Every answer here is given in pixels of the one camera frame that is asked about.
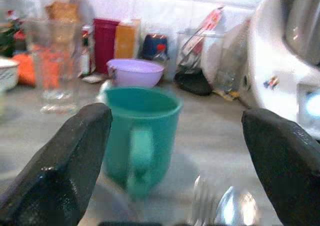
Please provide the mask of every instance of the gray countertop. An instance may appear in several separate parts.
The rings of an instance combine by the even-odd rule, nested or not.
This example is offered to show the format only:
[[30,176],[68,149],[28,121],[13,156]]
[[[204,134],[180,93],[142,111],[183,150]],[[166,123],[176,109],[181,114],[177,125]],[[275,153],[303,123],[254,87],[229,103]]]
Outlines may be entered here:
[[[189,213],[192,189],[200,174],[220,197],[229,186],[247,189],[261,210],[262,225],[281,225],[257,177],[242,133],[246,108],[238,101],[196,96],[163,85],[184,100],[170,168],[164,180],[143,203],[145,221],[171,225]],[[95,101],[99,84],[80,84],[80,106]],[[7,92],[6,113],[0,121],[0,175],[12,177],[24,167],[71,116],[41,114],[37,91],[17,86]]]

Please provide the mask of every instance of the glass jar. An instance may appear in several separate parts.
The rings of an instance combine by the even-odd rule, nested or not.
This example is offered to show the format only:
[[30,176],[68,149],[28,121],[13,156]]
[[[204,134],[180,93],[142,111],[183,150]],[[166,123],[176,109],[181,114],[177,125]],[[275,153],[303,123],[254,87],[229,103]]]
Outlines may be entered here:
[[[68,15],[74,16],[74,13],[72,11],[74,10],[74,7],[72,7],[71,5],[77,5],[76,11],[78,13],[78,21],[76,20],[77,21],[76,23],[81,23],[83,25],[92,24],[94,14],[92,12],[93,10],[88,0],[40,0],[40,2],[41,2],[41,13],[44,18],[50,18],[54,20],[59,19],[59,18],[55,18],[55,17],[61,17],[61,15],[58,15],[58,14],[65,14],[64,15],[65,17],[68,17]],[[49,9],[48,7],[52,6],[56,2],[67,3],[70,5],[64,4],[65,6],[64,11],[61,10],[61,12],[56,13],[56,15],[52,15],[48,12],[48,9]]]

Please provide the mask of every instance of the white bowl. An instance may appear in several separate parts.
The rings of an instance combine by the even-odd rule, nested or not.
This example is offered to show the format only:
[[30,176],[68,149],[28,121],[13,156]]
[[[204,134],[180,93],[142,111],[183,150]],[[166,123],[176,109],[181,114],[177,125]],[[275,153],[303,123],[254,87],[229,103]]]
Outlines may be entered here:
[[11,59],[0,57],[0,87],[4,90],[14,88],[18,83],[18,63]]

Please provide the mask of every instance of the red lid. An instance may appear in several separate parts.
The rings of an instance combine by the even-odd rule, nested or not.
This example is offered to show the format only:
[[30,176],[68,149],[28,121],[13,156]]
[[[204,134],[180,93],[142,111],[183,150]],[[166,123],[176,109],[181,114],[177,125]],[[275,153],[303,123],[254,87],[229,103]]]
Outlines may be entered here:
[[166,45],[164,44],[158,44],[157,48],[158,51],[164,51],[166,49]]

